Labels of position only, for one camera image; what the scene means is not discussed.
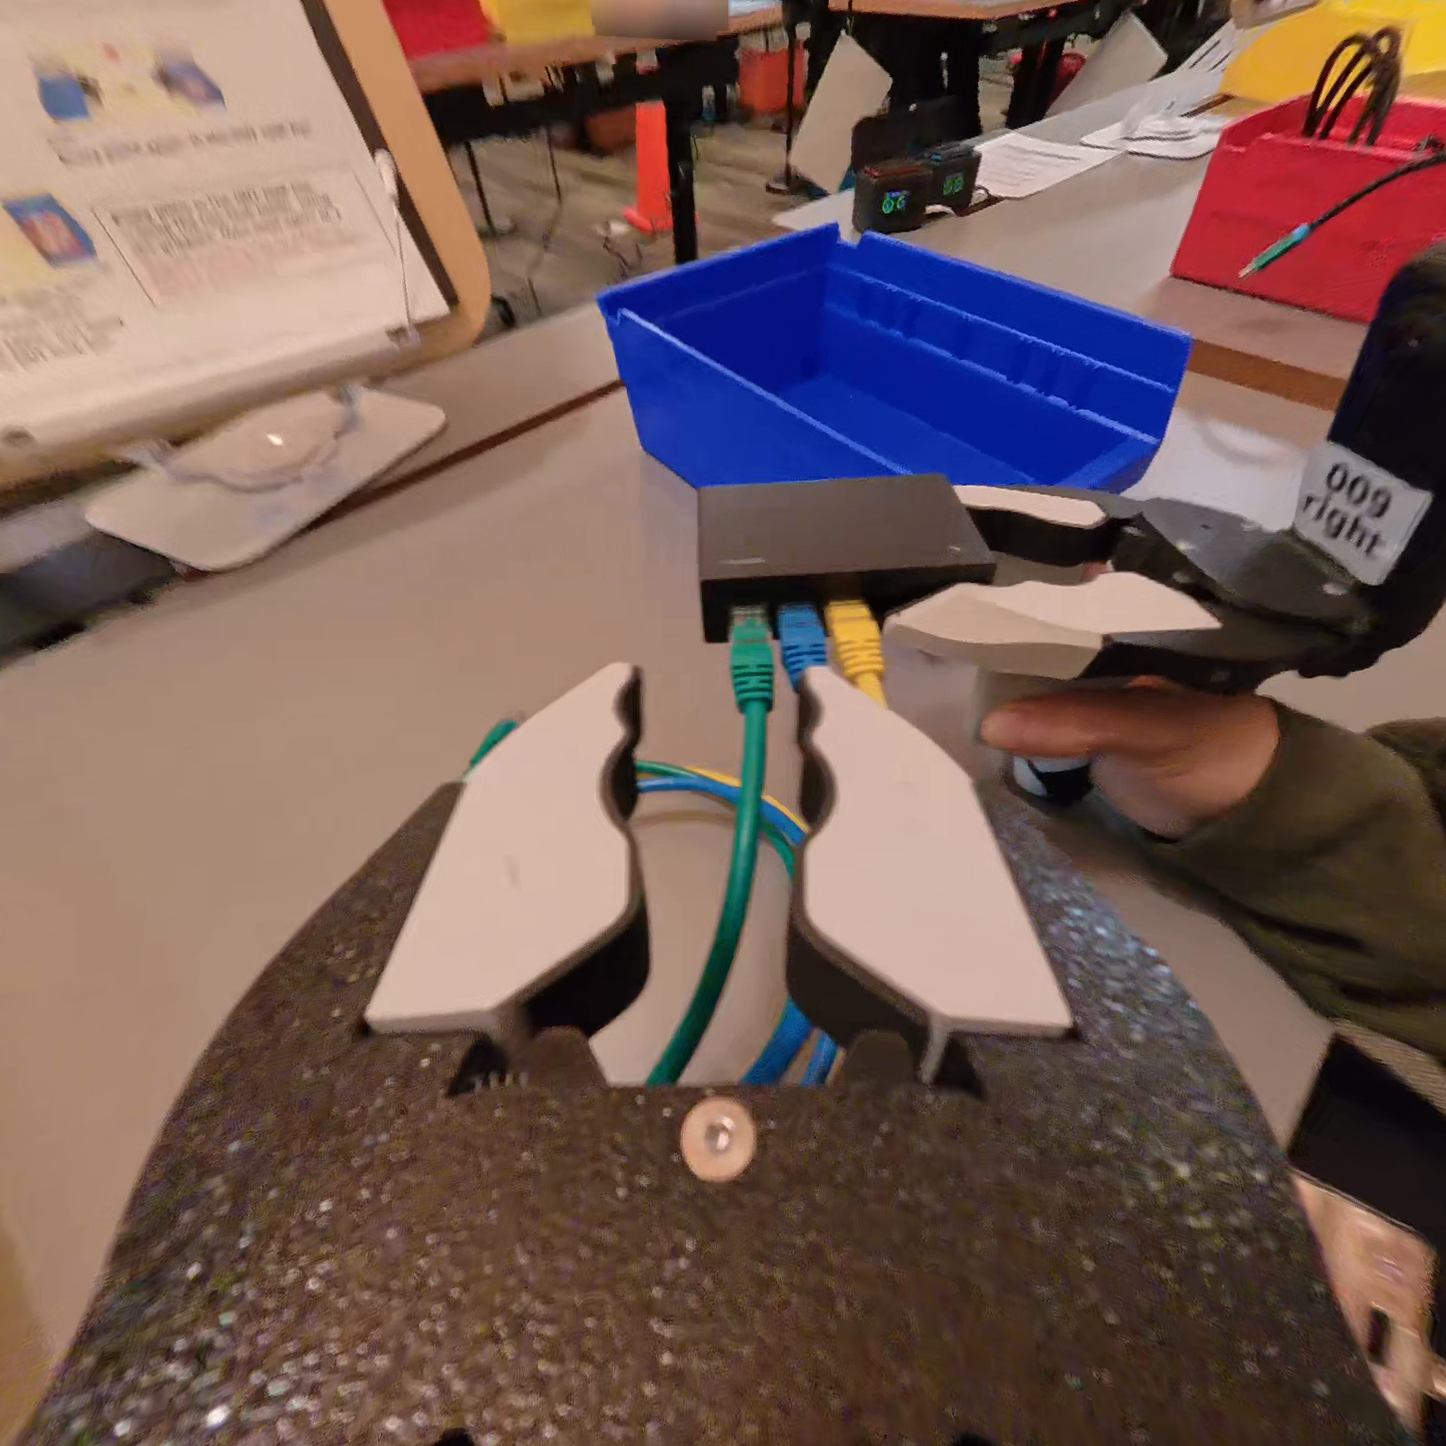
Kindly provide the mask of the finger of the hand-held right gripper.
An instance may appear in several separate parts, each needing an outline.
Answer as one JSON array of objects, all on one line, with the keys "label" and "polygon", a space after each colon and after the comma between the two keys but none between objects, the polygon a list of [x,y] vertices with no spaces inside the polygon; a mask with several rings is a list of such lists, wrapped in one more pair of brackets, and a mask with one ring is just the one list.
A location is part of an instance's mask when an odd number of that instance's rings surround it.
[{"label": "finger of the hand-held right gripper", "polygon": [[996,675],[1073,681],[1106,643],[1218,632],[1201,603],[1134,572],[1080,584],[955,584],[886,620],[886,639]]},{"label": "finger of the hand-held right gripper", "polygon": [[1115,495],[1032,486],[956,484],[953,496],[994,557],[1054,569],[1104,565],[1144,507]]}]

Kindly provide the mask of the white sheet stand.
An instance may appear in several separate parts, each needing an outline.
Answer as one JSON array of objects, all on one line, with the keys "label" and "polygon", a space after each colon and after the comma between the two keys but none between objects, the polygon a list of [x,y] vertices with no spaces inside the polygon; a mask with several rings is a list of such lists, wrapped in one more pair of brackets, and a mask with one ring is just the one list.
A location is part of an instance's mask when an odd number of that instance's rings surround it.
[{"label": "white sheet stand", "polygon": [[180,569],[259,562],[443,429],[440,407],[342,386],[235,419],[182,446],[135,445],[132,469],[90,495],[90,531]]}]

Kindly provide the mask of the white paper sheet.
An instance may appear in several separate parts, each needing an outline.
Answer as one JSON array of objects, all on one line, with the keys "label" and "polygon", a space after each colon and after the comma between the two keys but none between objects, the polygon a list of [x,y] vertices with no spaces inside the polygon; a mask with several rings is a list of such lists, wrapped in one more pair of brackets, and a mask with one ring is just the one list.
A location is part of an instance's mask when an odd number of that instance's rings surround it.
[{"label": "white paper sheet", "polygon": [[1144,99],[1123,119],[1080,137],[1077,145],[1159,161],[1201,159],[1214,150],[1230,123],[1214,100],[1192,95]]},{"label": "white paper sheet", "polygon": [[992,202],[1017,202],[1084,176],[1113,157],[1113,150],[1058,144],[1022,133],[1001,133],[975,147],[973,187]]}]

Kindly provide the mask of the grey cardboard sheet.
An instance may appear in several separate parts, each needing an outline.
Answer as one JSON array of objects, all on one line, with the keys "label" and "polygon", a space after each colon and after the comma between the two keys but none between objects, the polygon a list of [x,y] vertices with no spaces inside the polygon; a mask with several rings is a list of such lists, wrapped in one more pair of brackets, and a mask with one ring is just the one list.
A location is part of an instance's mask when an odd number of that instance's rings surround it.
[{"label": "grey cardboard sheet", "polygon": [[836,193],[851,164],[853,130],[887,102],[891,78],[851,35],[843,33],[788,145],[788,168],[822,193]]}]

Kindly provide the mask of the person's right hand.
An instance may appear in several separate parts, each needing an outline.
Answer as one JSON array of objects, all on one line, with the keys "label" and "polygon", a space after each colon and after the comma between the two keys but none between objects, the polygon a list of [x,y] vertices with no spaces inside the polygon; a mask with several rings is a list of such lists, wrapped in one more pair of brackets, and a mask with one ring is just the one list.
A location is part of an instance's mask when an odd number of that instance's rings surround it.
[{"label": "person's right hand", "polygon": [[1011,700],[987,712],[980,743],[1030,762],[1084,762],[1111,811],[1158,839],[1182,839],[1240,805],[1270,772],[1276,706],[1154,681]]}]

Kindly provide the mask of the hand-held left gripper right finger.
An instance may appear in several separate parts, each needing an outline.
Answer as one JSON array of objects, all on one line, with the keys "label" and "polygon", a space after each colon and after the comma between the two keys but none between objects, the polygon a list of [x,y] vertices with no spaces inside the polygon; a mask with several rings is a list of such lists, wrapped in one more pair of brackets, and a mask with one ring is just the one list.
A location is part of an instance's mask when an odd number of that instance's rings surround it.
[{"label": "hand-held left gripper right finger", "polygon": [[973,782],[824,667],[798,689],[788,999],[841,1056],[891,1039],[912,1078],[961,1078],[970,1039],[1066,1040],[1072,1009]]}]

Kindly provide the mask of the red plastic bin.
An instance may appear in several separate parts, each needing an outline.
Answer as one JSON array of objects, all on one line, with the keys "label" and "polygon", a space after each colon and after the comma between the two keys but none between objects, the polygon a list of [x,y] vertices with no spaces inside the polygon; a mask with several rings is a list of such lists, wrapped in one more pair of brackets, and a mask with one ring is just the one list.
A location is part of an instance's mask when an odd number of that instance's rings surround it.
[{"label": "red plastic bin", "polygon": [[1390,278],[1442,243],[1442,168],[1371,195],[1256,276],[1235,276],[1294,226],[1412,157],[1442,150],[1442,99],[1394,100],[1376,142],[1349,144],[1361,107],[1359,99],[1349,100],[1325,138],[1302,131],[1307,97],[1230,123],[1209,157],[1170,276],[1337,321],[1368,323]]}]

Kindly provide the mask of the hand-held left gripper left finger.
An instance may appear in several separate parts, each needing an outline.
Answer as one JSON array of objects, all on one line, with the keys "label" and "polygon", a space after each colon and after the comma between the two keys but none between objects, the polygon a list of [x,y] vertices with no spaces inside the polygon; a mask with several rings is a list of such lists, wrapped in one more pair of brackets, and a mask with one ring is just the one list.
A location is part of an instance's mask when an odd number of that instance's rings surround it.
[{"label": "hand-held left gripper left finger", "polygon": [[590,1039],[638,1001],[640,725],[641,674],[609,663],[478,755],[366,1004],[371,1033]]}]

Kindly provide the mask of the printed instruction sheet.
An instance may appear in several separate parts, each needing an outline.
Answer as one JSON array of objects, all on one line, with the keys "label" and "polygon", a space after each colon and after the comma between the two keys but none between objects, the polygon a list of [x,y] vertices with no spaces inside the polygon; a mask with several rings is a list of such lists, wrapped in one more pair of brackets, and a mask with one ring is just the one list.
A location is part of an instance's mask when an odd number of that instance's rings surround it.
[{"label": "printed instruction sheet", "polygon": [[386,359],[457,309],[343,9],[1,6],[4,471]]}]

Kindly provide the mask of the black network switch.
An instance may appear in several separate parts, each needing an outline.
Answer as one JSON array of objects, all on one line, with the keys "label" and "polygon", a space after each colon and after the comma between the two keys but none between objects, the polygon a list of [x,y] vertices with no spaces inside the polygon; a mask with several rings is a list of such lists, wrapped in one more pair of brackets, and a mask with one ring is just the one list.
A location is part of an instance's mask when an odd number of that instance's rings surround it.
[{"label": "black network switch", "polygon": [[701,638],[739,608],[862,603],[881,622],[951,586],[989,586],[996,560],[944,476],[714,486],[695,495]]}]

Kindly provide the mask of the person's right forearm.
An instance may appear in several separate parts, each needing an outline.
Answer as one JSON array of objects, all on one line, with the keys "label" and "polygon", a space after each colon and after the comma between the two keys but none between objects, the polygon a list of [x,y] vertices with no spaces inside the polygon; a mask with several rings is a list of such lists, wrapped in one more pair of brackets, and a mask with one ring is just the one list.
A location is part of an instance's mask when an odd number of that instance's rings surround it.
[{"label": "person's right forearm", "polygon": [[1135,846],[1314,1015],[1442,1063],[1443,720],[1275,713],[1273,762],[1239,805]]}]

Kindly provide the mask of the tan backing board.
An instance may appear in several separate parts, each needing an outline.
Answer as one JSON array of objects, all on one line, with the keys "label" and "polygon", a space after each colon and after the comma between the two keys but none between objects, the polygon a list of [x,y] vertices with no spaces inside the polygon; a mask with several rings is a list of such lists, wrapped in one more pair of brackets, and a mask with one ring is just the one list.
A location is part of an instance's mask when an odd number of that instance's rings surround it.
[{"label": "tan backing board", "polygon": [[469,350],[491,305],[491,283],[471,214],[436,137],[421,90],[380,2],[300,4],[337,87],[362,118],[362,135],[385,145],[402,187],[402,218],[423,257],[445,280],[445,317],[419,326],[414,369]]}]

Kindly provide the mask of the blue plastic bin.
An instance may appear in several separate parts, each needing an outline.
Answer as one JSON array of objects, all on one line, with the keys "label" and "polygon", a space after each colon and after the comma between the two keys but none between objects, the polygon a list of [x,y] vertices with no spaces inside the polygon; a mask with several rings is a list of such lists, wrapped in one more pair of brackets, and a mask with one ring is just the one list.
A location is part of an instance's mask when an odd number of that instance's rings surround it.
[{"label": "blue plastic bin", "polygon": [[598,295],[646,455],[695,490],[942,476],[1120,495],[1192,341],[994,269],[837,226]]}]

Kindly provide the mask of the wooden table black legs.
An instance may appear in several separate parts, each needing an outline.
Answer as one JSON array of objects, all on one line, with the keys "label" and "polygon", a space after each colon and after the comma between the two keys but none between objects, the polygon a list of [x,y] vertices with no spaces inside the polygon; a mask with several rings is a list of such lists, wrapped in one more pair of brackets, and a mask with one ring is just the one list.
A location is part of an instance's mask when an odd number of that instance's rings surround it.
[{"label": "wooden table black legs", "polygon": [[407,66],[445,150],[660,104],[674,262],[686,266],[698,257],[691,125],[701,95],[710,90],[715,102],[724,100],[738,76],[741,40],[781,26],[779,4],[731,4],[722,32],[707,42],[488,42],[417,57]]}]

